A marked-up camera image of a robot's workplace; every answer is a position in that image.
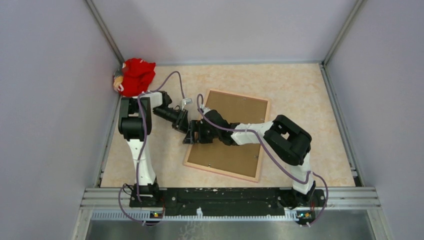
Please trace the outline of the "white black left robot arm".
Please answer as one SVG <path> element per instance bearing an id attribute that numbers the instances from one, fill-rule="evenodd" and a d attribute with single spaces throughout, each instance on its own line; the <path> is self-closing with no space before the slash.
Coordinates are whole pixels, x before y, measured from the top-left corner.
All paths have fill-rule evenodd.
<path id="1" fill-rule="evenodd" d="M 147 206 L 160 202 L 160 193 L 155 190 L 156 174 L 152 166 L 148 136 L 152 132 L 152 114 L 171 123 L 171 127 L 183 134 L 189 131 L 186 105 L 193 102 L 183 97 L 180 105 L 169 107 L 172 99 L 165 91 L 148 91 L 134 97 L 123 97 L 120 102 L 118 131 L 126 140 L 135 167 L 135 198 Z"/>

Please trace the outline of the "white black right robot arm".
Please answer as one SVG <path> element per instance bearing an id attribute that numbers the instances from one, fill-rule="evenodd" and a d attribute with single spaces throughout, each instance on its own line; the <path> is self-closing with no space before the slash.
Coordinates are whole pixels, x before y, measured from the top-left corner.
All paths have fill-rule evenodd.
<path id="1" fill-rule="evenodd" d="M 292 179 L 289 208 L 314 206 L 316 181 L 310 167 L 311 135 L 285 115 L 264 123 L 228 122 L 214 109 L 200 109 L 200 120 L 188 125 L 183 144 L 211 144 L 217 139 L 226 146 L 259 144 L 271 160 Z"/>

